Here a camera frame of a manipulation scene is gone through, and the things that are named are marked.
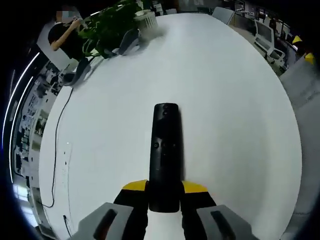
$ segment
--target white chair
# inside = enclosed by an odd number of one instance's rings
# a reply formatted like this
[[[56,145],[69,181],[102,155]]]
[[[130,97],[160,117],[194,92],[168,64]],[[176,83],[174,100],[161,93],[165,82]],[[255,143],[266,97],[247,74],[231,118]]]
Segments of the white chair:
[[[286,54],[275,48],[274,30],[257,20],[254,20],[254,24],[256,28],[254,43],[259,46],[269,58],[272,58],[275,64],[278,66],[283,65],[283,59]]]
[[[235,14],[235,11],[217,6],[212,13],[212,17],[228,25],[232,17],[234,16],[234,14]]]

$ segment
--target green leaves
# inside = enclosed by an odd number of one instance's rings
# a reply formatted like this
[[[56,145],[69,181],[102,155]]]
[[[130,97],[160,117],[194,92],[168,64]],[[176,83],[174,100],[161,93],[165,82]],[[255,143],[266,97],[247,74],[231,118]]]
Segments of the green leaves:
[[[91,44],[95,44],[96,47],[99,42],[98,48],[112,51],[119,47],[128,30],[137,27],[134,18],[139,9],[134,0],[121,0],[114,6],[85,19],[88,29],[83,29],[78,34],[84,39],[90,39]]]

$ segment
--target black remote control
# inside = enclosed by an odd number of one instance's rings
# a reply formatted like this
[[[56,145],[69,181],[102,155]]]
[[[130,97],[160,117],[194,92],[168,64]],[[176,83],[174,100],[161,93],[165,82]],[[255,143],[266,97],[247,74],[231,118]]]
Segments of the black remote control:
[[[180,209],[182,136],[179,107],[175,103],[155,105],[147,192],[153,212],[175,213]]]

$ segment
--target white table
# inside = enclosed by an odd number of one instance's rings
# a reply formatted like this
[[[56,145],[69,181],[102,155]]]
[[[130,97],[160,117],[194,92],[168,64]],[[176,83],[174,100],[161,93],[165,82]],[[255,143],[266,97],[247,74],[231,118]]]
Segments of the white table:
[[[302,154],[290,101],[264,58],[237,32],[205,14],[157,17],[165,36],[137,54],[104,60],[74,89],[57,136],[55,205],[46,209],[60,239],[121,188],[147,179],[155,104],[179,105],[186,180],[208,187],[252,226],[278,240],[300,188]],[[41,198],[51,204],[64,87],[44,130]],[[181,214],[148,214],[145,239],[184,239]]]

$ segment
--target potted plant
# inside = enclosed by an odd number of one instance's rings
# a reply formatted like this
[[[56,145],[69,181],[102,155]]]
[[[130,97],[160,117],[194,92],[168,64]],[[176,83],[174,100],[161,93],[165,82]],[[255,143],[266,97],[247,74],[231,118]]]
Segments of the potted plant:
[[[87,39],[83,45],[83,53],[91,56],[93,48],[100,55],[108,58],[113,49],[119,47],[125,33],[133,28],[137,28],[134,20],[135,13],[141,8],[134,0],[121,0],[112,7],[108,7],[96,15],[84,20],[86,26],[79,32],[79,35]]]

